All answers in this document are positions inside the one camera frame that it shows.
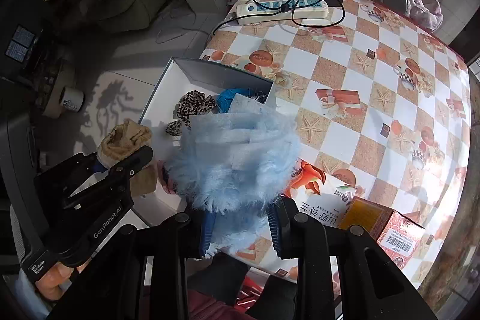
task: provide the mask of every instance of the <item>pink cloth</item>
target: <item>pink cloth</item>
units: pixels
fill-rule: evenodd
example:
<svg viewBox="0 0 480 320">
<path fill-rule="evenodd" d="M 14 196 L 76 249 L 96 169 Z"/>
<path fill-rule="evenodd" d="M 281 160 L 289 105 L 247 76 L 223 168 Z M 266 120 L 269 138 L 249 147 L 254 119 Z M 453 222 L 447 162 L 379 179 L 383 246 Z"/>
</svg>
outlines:
<svg viewBox="0 0 480 320">
<path fill-rule="evenodd" d="M 432 31 L 437 29 L 443 21 L 442 10 L 438 0 L 409 0 L 410 18 L 423 28 Z"/>
</svg>

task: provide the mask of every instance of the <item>barcode label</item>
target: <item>barcode label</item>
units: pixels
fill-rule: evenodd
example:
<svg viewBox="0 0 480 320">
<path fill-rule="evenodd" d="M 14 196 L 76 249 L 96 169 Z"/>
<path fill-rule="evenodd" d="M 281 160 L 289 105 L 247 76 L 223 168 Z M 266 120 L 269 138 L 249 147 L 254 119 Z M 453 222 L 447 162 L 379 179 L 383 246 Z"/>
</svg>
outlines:
<svg viewBox="0 0 480 320">
<path fill-rule="evenodd" d="M 414 240 L 408 238 L 399 231 L 390 228 L 380 244 L 401 255 L 410 256 L 415 243 Z"/>
<path fill-rule="evenodd" d="M 399 248 L 400 250 L 404 250 L 405 252 L 410 251 L 410 244 L 405 243 L 404 241 L 398 240 L 393 236 L 388 236 L 387 243 L 390 243 L 392 246 Z"/>
</svg>

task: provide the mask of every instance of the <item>cup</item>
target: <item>cup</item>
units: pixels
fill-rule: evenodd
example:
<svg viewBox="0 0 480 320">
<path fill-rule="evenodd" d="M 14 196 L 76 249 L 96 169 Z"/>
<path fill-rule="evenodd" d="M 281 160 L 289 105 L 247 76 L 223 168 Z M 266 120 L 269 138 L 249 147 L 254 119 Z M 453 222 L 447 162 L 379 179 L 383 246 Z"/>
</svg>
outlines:
<svg viewBox="0 0 480 320">
<path fill-rule="evenodd" d="M 372 21 L 375 21 L 375 22 L 378 22 L 378 23 L 383 22 L 383 18 L 380 15 L 380 13 L 378 13 L 375 10 L 370 10 L 369 7 L 366 4 L 361 4 L 360 9 L 362 9 L 364 12 L 366 12 Z"/>
<path fill-rule="evenodd" d="M 396 64 L 393 67 L 395 74 L 400 77 L 403 87 L 409 91 L 413 91 L 416 86 L 416 77 L 413 71 L 407 67 L 404 61 L 401 61 L 400 64 Z"/>
<path fill-rule="evenodd" d="M 428 146 L 420 135 L 417 135 L 412 151 L 412 164 L 417 170 L 423 170 L 426 163 Z"/>
</svg>

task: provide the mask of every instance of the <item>blue yarn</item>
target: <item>blue yarn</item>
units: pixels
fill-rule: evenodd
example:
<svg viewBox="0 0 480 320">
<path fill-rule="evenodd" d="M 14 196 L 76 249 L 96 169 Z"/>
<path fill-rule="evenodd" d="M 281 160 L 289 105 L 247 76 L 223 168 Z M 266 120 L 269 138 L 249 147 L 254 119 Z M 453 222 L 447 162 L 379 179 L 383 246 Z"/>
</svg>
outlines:
<svg viewBox="0 0 480 320">
<path fill-rule="evenodd" d="M 220 113 L 227 113 L 229 111 L 233 98 L 235 98 L 235 94 L 252 97 L 254 91 L 249 88 L 229 88 L 228 90 L 223 91 L 217 97 L 217 107 Z"/>
</svg>

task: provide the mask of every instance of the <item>orange product box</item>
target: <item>orange product box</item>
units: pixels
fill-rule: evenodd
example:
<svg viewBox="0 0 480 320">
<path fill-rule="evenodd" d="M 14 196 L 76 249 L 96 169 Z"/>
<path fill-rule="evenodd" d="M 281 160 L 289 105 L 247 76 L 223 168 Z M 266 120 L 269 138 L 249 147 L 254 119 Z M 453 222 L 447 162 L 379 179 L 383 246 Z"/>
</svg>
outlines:
<svg viewBox="0 0 480 320">
<path fill-rule="evenodd" d="M 339 228 L 355 224 L 365 228 L 399 269 L 408 263 L 425 231 L 397 211 L 358 197 L 353 198 Z"/>
</svg>

